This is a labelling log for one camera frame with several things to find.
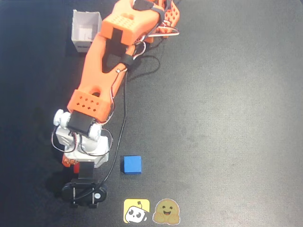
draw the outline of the black clamp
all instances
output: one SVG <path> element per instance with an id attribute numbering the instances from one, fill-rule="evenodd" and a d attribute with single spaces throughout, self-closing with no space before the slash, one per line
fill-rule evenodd
<path id="1" fill-rule="evenodd" d="M 124 54 L 120 59 L 120 63 L 124 64 L 129 70 L 134 63 L 134 57 L 129 54 Z"/>
<path id="2" fill-rule="evenodd" d="M 147 1 L 147 0 L 136 0 L 136 2 L 134 3 L 133 9 L 138 10 L 138 11 L 145 11 L 145 10 L 151 9 L 151 10 L 159 13 L 160 19 L 158 21 L 158 25 L 157 26 L 161 25 L 162 22 L 165 19 L 165 13 L 164 13 L 164 11 L 161 10 L 161 9 L 156 8 L 154 6 L 153 2 L 150 2 L 150 1 Z"/>

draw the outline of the yellow sticker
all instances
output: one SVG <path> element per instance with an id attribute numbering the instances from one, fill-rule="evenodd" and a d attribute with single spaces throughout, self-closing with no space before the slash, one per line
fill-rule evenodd
<path id="1" fill-rule="evenodd" d="M 150 202 L 147 199 L 127 199 L 124 201 L 123 220 L 125 223 L 142 223 L 147 220 Z"/>

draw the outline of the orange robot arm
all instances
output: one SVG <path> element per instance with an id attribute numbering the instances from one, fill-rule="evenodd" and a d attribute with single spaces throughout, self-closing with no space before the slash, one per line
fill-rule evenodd
<path id="1" fill-rule="evenodd" d="M 113 45 L 120 46 L 126 50 L 124 53 L 132 56 L 136 40 L 153 30 L 160 18 L 159 13 L 152 9 L 138 11 L 132 7 L 133 0 L 120 0 L 115 4 L 112 14 L 103 20 L 101 32 L 96 35 L 87 53 L 80 86 L 74 91 L 67 106 L 71 113 L 78 111 L 99 122 L 107 120 L 112 105 L 111 89 L 115 97 L 125 75 L 125 65 L 118 63 L 105 73 L 103 58 L 106 51 Z M 163 7 L 155 4 L 153 8 L 163 11 Z"/>

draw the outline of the smiling emoji sticker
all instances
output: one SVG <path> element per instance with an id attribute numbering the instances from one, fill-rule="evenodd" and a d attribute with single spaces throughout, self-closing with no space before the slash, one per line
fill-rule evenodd
<path id="1" fill-rule="evenodd" d="M 177 225 L 180 223 L 179 214 L 179 205 L 171 199 L 164 199 L 158 202 L 152 220 L 158 224 Z"/>

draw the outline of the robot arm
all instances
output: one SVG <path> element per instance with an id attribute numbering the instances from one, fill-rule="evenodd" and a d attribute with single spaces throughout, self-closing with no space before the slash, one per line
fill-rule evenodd
<path id="1" fill-rule="evenodd" d="M 179 11 L 172 0 L 119 0 L 112 14 L 102 21 L 101 31 L 86 55 L 80 85 L 67 105 L 69 111 L 58 110 L 53 121 L 52 139 L 56 135 L 64 145 L 62 163 L 77 166 L 74 170 L 79 173 L 78 179 L 63 188 L 72 205 L 96 207 L 102 201 L 94 197 L 92 169 L 108 161 L 112 138 L 101 132 L 113 114 L 114 98 L 126 71 L 144 53 L 145 42 L 151 43 L 157 36 L 178 35 L 174 32 L 178 20 Z M 143 51 L 137 53 L 140 45 Z M 87 190 L 92 194 L 76 201 L 76 194 Z M 100 190 L 102 198 L 106 197 L 106 191 Z"/>

